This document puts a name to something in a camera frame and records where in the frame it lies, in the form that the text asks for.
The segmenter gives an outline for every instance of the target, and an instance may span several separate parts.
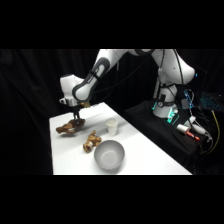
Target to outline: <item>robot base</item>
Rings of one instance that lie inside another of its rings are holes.
[[[170,111],[173,111],[176,108],[176,105],[168,106],[168,107],[159,107],[158,105],[155,106],[153,110],[153,114],[160,118],[170,118]]]

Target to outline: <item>black cable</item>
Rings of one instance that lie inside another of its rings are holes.
[[[165,57],[165,49],[163,49],[163,58],[162,58],[162,63],[161,63],[160,68],[162,68],[162,66],[163,66],[164,57]]]
[[[198,106],[198,109],[201,111],[202,116],[204,117],[205,122],[206,122],[206,124],[208,125],[208,128],[209,128],[209,133],[211,133],[211,130],[212,130],[212,129],[211,129],[211,127],[210,127],[210,125],[209,125],[208,121],[206,120],[206,116],[205,116],[204,112],[202,111],[202,109],[201,109],[201,107],[200,107],[200,106]]]
[[[146,61],[148,60],[148,57],[129,75],[127,76],[126,78],[124,78],[122,81],[120,81],[118,84],[114,85],[114,86],[111,86],[111,87],[108,87],[108,88],[105,88],[105,89],[102,89],[102,90],[99,90],[99,91],[95,91],[93,93],[100,93],[100,92],[103,92],[103,91],[106,91],[108,89],[111,89],[111,88],[114,88],[116,86],[119,86],[121,85],[123,82],[125,82],[127,79],[129,79]]]
[[[173,51],[174,51],[174,53],[175,53],[175,55],[176,55],[177,62],[178,62],[178,65],[179,65],[180,74],[181,74],[182,86],[184,86],[184,78],[183,78],[183,73],[182,73],[182,69],[181,69],[180,61],[179,61],[179,58],[178,58],[178,55],[177,55],[176,50],[173,49]],[[188,117],[188,122],[189,122],[189,124],[191,125],[192,130],[194,130],[195,133],[197,133],[196,130],[195,130],[195,128],[194,128],[193,125],[191,124],[189,117]],[[196,140],[195,138],[194,138],[194,140],[195,140],[196,150],[197,150],[197,149],[198,149],[197,140]],[[195,155],[195,156],[196,156],[196,158],[195,158],[195,160],[194,160],[194,162],[193,162],[193,165],[192,165],[193,168],[195,167],[196,161],[197,161],[197,159],[199,158],[200,154],[199,154],[199,155]]]
[[[115,85],[113,86],[113,89],[110,91],[110,93],[105,97],[103,98],[100,103],[104,102],[111,94],[112,92],[114,91],[114,88],[116,87],[116,83],[117,83],[117,79],[118,79],[118,72],[119,72],[119,68],[117,67],[117,74],[116,74],[116,78],[115,78]]]

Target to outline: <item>small object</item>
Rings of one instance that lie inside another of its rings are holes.
[[[125,150],[116,141],[105,141],[95,150],[94,158],[99,167],[104,170],[115,170],[119,168],[124,160]]]
[[[193,130],[196,131],[198,134],[205,135],[206,131],[205,131],[204,128],[201,128],[201,127],[199,127],[199,126],[197,126],[195,124],[193,124],[192,126],[194,127]]]
[[[181,104],[182,104],[182,108],[184,109],[184,110],[186,110],[186,109],[189,109],[190,107],[189,107],[189,103],[188,103],[188,100],[187,99],[183,99],[183,100],[181,100]]]
[[[92,151],[93,146],[98,146],[102,142],[102,138],[95,136],[96,131],[93,131],[91,135],[89,135],[87,142],[83,144],[83,149],[90,153]]]
[[[75,129],[77,127],[84,126],[85,122],[86,121],[84,119],[80,119],[79,124],[77,124],[76,120],[71,120],[71,121],[68,122],[68,124],[65,124],[62,127],[56,128],[56,131],[58,132],[58,134],[61,134],[61,133],[66,133],[66,134],[75,133]]]
[[[183,133],[183,134],[186,134],[186,132],[190,131],[190,128],[189,128],[189,127],[186,127],[186,126],[184,126],[184,125],[179,124],[179,125],[177,126],[177,130],[178,130],[179,132]]]
[[[189,132],[189,131],[190,131],[190,128],[189,128],[189,127],[186,127],[186,126],[184,126],[184,125],[179,124],[179,125],[177,126],[177,130],[178,130],[179,132],[185,134],[185,135],[188,135],[188,136],[190,136],[190,137],[192,137],[192,138],[195,138],[197,141],[200,141],[200,138],[198,138],[197,136],[194,136],[193,134],[191,134],[191,133]]]
[[[191,124],[193,124],[195,122],[195,120],[196,120],[196,117],[191,116],[189,120],[190,120]],[[191,125],[190,125],[189,121],[186,121],[184,126],[187,126],[187,127],[191,128]]]
[[[114,136],[117,134],[117,129],[118,129],[118,120],[115,118],[110,118],[106,122],[107,129],[110,135]]]
[[[186,135],[190,136],[191,138],[195,138],[197,141],[200,141],[200,138],[198,138],[197,136],[191,134],[189,131],[186,132]]]

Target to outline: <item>white cup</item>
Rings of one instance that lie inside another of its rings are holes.
[[[118,120],[110,118],[109,120],[107,120],[106,125],[110,135],[114,136],[117,134]]]

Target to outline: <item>green light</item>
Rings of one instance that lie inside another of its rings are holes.
[[[155,108],[156,108],[156,104],[157,104],[157,102],[155,102],[154,107],[152,108],[152,110],[155,110]]]

